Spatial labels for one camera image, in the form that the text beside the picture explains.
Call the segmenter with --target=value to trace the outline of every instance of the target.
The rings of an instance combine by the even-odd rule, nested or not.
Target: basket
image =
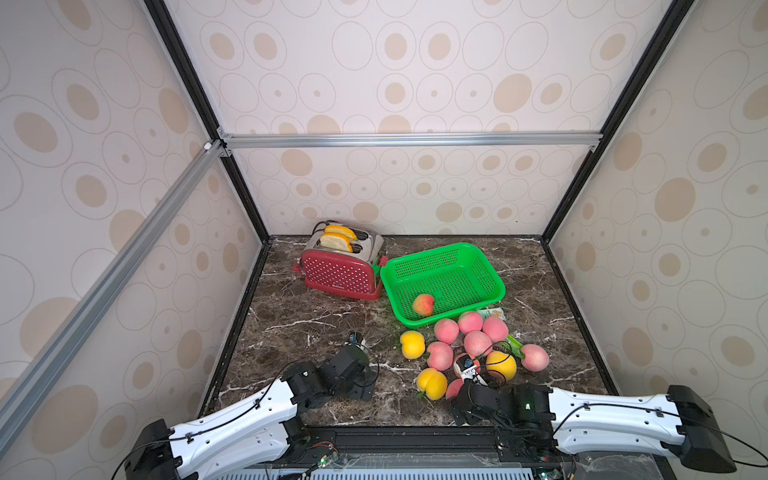
[[[381,269],[381,278],[395,316],[412,329],[484,308],[507,293],[483,252],[469,243],[392,259]],[[435,297],[432,316],[413,311],[413,300],[422,293]]]

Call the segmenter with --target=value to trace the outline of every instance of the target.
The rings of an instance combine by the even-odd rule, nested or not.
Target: patterned wall
[[[169,0],[238,134],[599,130],[669,0]]]
[[[197,415],[260,246],[226,179],[216,162],[6,453],[1,480],[109,478],[145,425]]]
[[[271,234],[320,220],[388,234],[544,231],[587,145],[237,150]]]
[[[688,385],[763,451],[767,128],[768,2],[700,2],[553,243],[623,393]]]
[[[197,155],[131,0],[0,5],[0,398]]]

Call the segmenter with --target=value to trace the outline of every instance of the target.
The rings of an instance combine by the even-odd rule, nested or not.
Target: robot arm
[[[532,384],[499,392],[466,379],[451,407],[457,425],[489,420],[510,434],[510,442],[541,455],[637,452],[677,456],[702,472],[736,471],[723,436],[707,428],[718,428],[712,409],[685,386],[623,397]]]
[[[375,373],[366,354],[350,340],[320,367],[292,364],[260,392],[219,412],[169,429],[157,420],[142,430],[125,462],[127,480],[204,480],[236,468],[275,460],[306,430],[298,416],[337,396],[370,400]]]

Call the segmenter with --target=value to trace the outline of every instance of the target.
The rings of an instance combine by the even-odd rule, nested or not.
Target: peach
[[[444,371],[451,368],[453,364],[453,349],[450,345],[443,342],[432,342],[427,347],[429,358],[427,365],[435,370]]]
[[[486,356],[491,352],[493,342],[480,330],[467,333],[464,337],[464,350],[474,357]]]
[[[435,311],[435,297],[422,293],[413,300],[413,311],[421,316],[430,316]]]
[[[520,351],[525,355],[525,358],[520,360],[521,365],[532,372],[540,372],[549,365],[547,351],[538,345],[529,343],[528,345],[523,345]]]
[[[462,389],[464,380],[456,379],[448,385],[448,389],[445,391],[445,398],[450,400],[458,395],[458,391]]]
[[[490,316],[482,324],[482,332],[491,339],[492,342],[501,342],[509,335],[509,328],[504,320],[497,316]]]
[[[470,333],[482,329],[482,317],[477,312],[464,312],[458,318],[458,329]]]
[[[435,324],[435,336],[443,343],[454,343],[458,337],[458,324],[451,319],[442,319]]]

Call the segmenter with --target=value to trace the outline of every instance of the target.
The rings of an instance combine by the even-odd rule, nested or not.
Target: dark marble countertop
[[[291,270],[307,239],[277,237],[273,241],[218,398],[208,410],[222,409],[252,395],[288,362],[334,355],[354,329],[363,333],[372,354],[378,356],[380,374],[373,400],[333,400],[321,409],[303,413],[307,425],[452,425],[446,400],[416,398],[415,378],[427,368],[426,360],[402,356],[399,337],[407,328],[392,313],[386,292],[374,302],[335,296],[308,289],[303,277]],[[504,309],[510,333],[523,343],[543,346],[550,355],[546,370],[532,373],[518,367],[517,375],[502,388],[535,382],[605,394],[594,360],[538,241],[386,237],[382,251],[393,258],[457,242],[479,247],[504,281],[507,295],[495,305]],[[432,328],[419,331],[427,345],[435,341]],[[457,341],[456,353],[462,349],[458,345]]]

